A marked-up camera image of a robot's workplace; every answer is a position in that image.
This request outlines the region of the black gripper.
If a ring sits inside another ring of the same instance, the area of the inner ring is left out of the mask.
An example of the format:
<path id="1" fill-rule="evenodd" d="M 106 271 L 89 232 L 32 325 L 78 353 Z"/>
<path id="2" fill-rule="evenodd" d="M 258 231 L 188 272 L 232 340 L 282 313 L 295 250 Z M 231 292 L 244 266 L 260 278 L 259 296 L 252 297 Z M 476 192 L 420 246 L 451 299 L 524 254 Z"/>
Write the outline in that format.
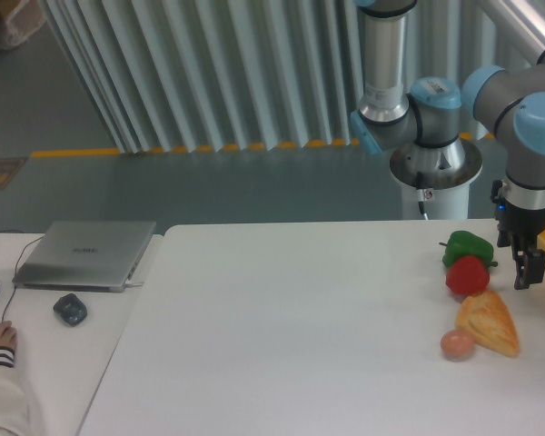
<path id="1" fill-rule="evenodd" d="M 545 251 L 537 238 L 545 230 L 545 187 L 527 187 L 511 179 L 495 180 L 491 187 L 498 222 L 499 248 L 512 245 L 516 265 L 516 290 L 541 283 L 545 273 Z"/>

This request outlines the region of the cream striped sleeve forearm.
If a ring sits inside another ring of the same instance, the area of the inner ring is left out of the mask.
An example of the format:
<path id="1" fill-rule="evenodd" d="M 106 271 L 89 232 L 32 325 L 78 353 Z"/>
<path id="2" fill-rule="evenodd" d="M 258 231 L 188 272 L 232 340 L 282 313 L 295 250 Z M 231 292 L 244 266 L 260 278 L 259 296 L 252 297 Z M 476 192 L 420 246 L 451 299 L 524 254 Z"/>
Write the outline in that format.
<path id="1" fill-rule="evenodd" d="M 0 346 L 0 435 L 33 435 L 25 389 L 15 368 L 15 351 Z"/>

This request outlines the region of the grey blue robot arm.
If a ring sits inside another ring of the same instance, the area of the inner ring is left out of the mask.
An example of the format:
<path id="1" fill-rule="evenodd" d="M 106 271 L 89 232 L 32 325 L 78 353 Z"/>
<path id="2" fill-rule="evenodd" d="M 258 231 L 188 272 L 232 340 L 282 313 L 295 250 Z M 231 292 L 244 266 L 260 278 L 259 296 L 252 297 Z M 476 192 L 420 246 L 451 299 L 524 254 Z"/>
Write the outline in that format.
<path id="1" fill-rule="evenodd" d="M 466 187 L 481 170 L 481 154 L 459 137 L 466 108 L 506 147 L 506 175 L 494 182 L 500 247 L 510 247 L 515 287 L 542 281 L 545 252 L 545 3 L 483 1 L 481 9 L 517 46 L 529 67 L 511 74 L 496 65 L 469 75 L 463 86 L 442 77 L 403 82 L 412 1 L 360 1 L 365 21 L 364 93 L 352 130 L 371 154 L 392 149 L 391 174 L 412 191 L 423 218 L 434 193 Z"/>

